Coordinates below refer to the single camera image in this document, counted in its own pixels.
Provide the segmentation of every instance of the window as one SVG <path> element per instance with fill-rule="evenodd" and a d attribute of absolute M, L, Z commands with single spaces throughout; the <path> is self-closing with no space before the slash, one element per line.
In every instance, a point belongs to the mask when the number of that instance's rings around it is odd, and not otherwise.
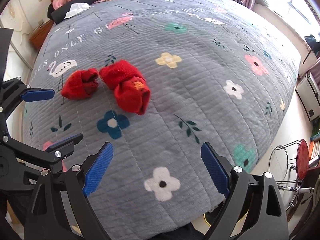
<path fill-rule="evenodd" d="M 320 40 L 320 27 L 304 0 L 267 0 L 269 8 L 280 15 L 303 38 L 312 34 Z"/>

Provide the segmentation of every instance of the bed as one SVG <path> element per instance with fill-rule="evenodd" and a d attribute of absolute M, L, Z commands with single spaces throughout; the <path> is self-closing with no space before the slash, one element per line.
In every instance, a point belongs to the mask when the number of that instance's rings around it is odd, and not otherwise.
<path fill-rule="evenodd" d="M 147 80 L 144 115 L 120 109 L 101 80 L 89 99 L 61 96 L 75 70 L 120 59 Z M 70 60 L 76 64 L 66 70 Z M 201 160 L 204 142 L 247 172 L 254 168 L 283 120 L 299 64 L 278 29 L 231 0 L 94 4 L 46 38 L 30 85 L 56 94 L 26 104 L 24 142 L 44 150 L 82 133 L 66 169 L 111 142 L 114 157 L 89 201 L 112 239 L 148 239 L 224 200 Z"/>

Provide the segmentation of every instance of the white appliance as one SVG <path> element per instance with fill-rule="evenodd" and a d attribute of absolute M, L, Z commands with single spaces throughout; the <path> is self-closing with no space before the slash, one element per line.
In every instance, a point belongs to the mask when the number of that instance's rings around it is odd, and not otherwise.
<path fill-rule="evenodd" d="M 317 118 L 320 115 L 320 91 L 310 72 L 297 85 L 296 92 L 309 120 Z"/>

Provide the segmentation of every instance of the red disc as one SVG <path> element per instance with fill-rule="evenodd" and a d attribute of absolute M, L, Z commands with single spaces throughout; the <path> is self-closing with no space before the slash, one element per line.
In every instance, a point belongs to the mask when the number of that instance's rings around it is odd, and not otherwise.
<path fill-rule="evenodd" d="M 309 168 L 309 150 L 307 142 L 302 139 L 297 150 L 297 176 L 298 180 L 303 180 Z"/>

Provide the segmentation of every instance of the tile floor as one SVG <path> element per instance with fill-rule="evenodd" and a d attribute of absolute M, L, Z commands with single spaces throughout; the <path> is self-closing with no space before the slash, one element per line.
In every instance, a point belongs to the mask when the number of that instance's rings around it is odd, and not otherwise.
<path fill-rule="evenodd" d="M 258 162 L 256 167 L 253 169 L 251 174 L 262 175 L 265 171 L 268 170 L 268 162 L 270 155 L 275 147 L 278 145 L 285 145 L 295 140 L 305 139 L 307 144 L 310 143 L 310 136 L 312 133 L 312 124 L 308 120 L 308 116 L 298 98 L 296 92 L 293 93 L 292 100 L 290 102 L 287 113 L 283 119 L 283 122 L 279 128 L 278 133 L 276 134 L 275 139 L 271 143 L 266 154 Z M 288 158 L 292 159 L 296 157 L 297 146 L 293 145 L 288 147 L 287 153 Z M 290 165 L 288 165 L 288 172 L 285 176 L 287 168 L 287 157 L 284 150 L 275 151 L 275 154 L 272 155 L 270 161 L 270 172 L 275 177 L 276 181 L 280 180 L 295 180 L 296 172 L 294 170 L 289 170 Z M 280 191 L 285 207 L 288 206 L 290 200 L 292 199 L 292 193 L 289 191 Z M 234 229 L 232 235 L 238 234 L 243 226 L 245 218 L 240 220 Z M 194 227 L 202 233 L 206 233 L 209 229 L 209 226 L 205 223 L 203 216 L 194 220 Z"/>

